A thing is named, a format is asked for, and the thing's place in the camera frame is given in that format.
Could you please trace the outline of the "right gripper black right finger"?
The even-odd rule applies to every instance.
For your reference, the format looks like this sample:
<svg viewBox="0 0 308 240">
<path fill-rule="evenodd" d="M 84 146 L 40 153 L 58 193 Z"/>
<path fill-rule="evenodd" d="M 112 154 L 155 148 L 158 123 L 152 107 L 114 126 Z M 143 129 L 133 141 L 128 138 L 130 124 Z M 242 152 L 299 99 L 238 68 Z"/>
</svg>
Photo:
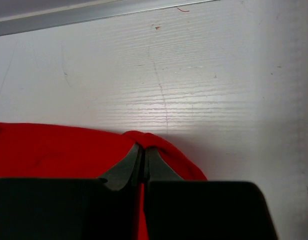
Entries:
<svg viewBox="0 0 308 240">
<path fill-rule="evenodd" d="M 276 240 L 259 187 L 248 181 L 185 180 L 148 148 L 144 214 L 151 240 Z"/>
</svg>

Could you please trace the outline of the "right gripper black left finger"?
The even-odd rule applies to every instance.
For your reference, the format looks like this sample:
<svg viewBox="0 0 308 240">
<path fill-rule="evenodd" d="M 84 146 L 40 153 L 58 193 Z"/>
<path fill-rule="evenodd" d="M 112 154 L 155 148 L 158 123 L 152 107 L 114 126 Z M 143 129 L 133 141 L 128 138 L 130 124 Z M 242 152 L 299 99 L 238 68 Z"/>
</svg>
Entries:
<svg viewBox="0 0 308 240">
<path fill-rule="evenodd" d="M 97 178 L 0 178 L 0 240 L 135 240 L 143 149 Z"/>
</svg>

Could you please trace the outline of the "red t-shirt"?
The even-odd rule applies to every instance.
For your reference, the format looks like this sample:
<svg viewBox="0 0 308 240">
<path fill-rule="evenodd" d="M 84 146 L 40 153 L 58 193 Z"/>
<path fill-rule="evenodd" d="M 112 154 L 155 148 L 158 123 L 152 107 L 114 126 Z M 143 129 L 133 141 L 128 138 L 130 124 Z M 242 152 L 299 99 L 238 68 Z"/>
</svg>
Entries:
<svg viewBox="0 0 308 240">
<path fill-rule="evenodd" d="M 118 134 L 51 124 L 0 123 L 0 178 L 97 178 L 121 161 L 135 144 L 143 150 L 135 240 L 146 240 L 143 213 L 146 150 L 156 148 L 162 159 L 185 180 L 205 179 L 202 171 L 181 151 L 157 135 L 139 131 Z"/>
</svg>

